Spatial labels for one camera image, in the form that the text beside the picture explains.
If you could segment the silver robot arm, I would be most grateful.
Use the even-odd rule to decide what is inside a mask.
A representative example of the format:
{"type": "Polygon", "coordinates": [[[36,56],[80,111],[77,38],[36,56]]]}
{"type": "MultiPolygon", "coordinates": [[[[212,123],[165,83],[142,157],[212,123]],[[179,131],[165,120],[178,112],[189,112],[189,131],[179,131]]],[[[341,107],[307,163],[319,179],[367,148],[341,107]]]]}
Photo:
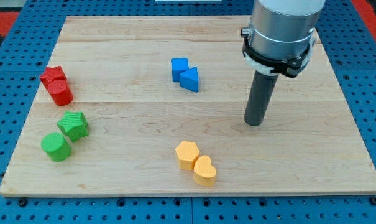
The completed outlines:
{"type": "Polygon", "coordinates": [[[308,47],[325,0],[256,0],[249,45],[273,60],[297,58],[308,47]]]}

